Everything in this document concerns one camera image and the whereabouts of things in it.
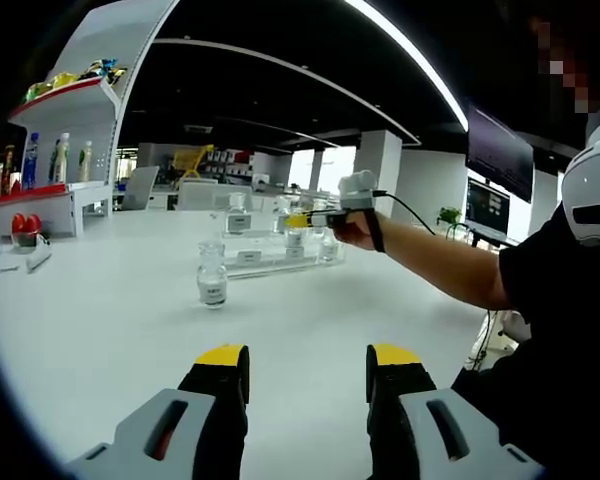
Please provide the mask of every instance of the black sleeve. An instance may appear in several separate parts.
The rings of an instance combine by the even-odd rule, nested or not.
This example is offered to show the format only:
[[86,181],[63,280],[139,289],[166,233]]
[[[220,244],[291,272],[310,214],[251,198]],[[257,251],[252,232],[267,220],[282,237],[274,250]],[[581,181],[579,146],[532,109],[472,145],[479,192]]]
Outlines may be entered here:
[[513,308],[527,322],[546,312],[548,287],[560,283],[565,255],[577,248],[569,229],[562,204],[543,227],[517,247],[500,252],[500,276],[505,293]]

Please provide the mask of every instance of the window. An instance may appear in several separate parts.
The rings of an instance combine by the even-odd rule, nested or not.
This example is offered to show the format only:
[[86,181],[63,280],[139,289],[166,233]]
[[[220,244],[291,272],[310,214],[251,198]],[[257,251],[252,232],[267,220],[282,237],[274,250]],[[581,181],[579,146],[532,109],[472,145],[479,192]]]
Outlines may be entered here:
[[116,150],[116,181],[129,178],[138,163],[137,148],[118,148]]
[[[473,170],[467,169],[469,178],[473,178],[479,182],[484,183],[485,178],[482,175],[477,174]],[[507,236],[513,238],[519,242],[525,240],[529,236],[529,224],[531,222],[531,205],[524,200],[516,197],[513,193],[510,193],[504,187],[496,183],[489,183],[489,186],[495,190],[509,195],[509,225],[507,226]],[[464,199],[464,206],[462,210],[462,218],[464,219],[466,211],[466,195]]]
[[353,173],[356,147],[334,147],[325,149],[318,178],[318,190],[338,194],[338,184],[342,177]]
[[291,170],[289,171],[289,185],[297,184],[300,188],[308,189],[313,168],[314,150],[298,150],[291,157]]

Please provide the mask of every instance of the person's hand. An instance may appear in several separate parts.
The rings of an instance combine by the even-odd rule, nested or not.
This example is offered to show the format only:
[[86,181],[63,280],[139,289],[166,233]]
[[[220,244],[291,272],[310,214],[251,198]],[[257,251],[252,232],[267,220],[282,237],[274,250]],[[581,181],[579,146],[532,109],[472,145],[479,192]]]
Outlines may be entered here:
[[[378,212],[376,212],[376,217],[380,224],[380,230],[384,231],[385,225],[389,219]],[[369,225],[367,224],[367,219],[364,217],[364,212],[351,212],[347,215],[347,224],[342,227],[334,228],[333,233],[341,242],[355,245],[356,247],[365,250],[375,250],[373,247],[373,240],[371,239]]]

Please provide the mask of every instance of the bottle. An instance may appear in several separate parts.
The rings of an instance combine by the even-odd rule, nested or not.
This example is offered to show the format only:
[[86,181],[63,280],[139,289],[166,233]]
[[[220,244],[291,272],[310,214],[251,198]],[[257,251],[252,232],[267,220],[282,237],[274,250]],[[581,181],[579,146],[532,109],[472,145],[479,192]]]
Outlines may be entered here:
[[273,233],[284,233],[287,229],[285,221],[289,218],[289,207],[291,202],[283,195],[276,198],[277,207],[273,211],[273,225],[271,231]]
[[53,147],[53,152],[51,152],[51,159],[49,159],[49,175],[47,179],[49,180],[49,185],[53,184],[53,174],[56,171],[56,160],[58,159],[58,145],[60,144],[60,139],[56,140],[56,146]]
[[91,168],[91,145],[93,142],[87,140],[84,148],[80,151],[80,173],[78,174],[79,182],[89,181],[89,169]]
[[338,246],[333,230],[325,229],[318,251],[318,262],[329,263],[338,258]]
[[4,164],[2,165],[2,181],[0,182],[0,195],[11,193],[11,172],[13,171],[13,154],[15,146],[7,145],[4,149]]
[[60,135],[60,143],[58,143],[56,162],[53,167],[53,182],[66,183],[67,181],[67,158],[69,157],[69,134],[63,133]]
[[229,210],[225,219],[226,231],[241,233],[251,228],[251,216],[247,215],[244,206],[246,195],[242,192],[233,192],[229,195]]
[[198,290],[200,302],[209,308],[220,308],[227,300],[227,269],[224,245],[217,240],[201,242]]
[[38,163],[38,133],[31,134],[29,146],[24,156],[22,167],[22,189],[32,190],[36,187],[36,163]]
[[[302,213],[301,208],[292,208],[291,213],[299,214]],[[284,232],[285,246],[287,248],[298,248],[304,245],[304,236],[306,228],[289,228],[287,227]]]

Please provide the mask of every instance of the computer screen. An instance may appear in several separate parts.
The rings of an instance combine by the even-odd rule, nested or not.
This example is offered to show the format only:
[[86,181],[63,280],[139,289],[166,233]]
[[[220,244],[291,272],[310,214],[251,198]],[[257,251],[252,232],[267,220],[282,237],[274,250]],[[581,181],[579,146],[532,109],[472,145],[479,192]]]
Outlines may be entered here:
[[467,220],[507,234],[509,197],[488,185],[469,179]]
[[533,147],[474,105],[469,107],[467,167],[526,202],[533,190]]

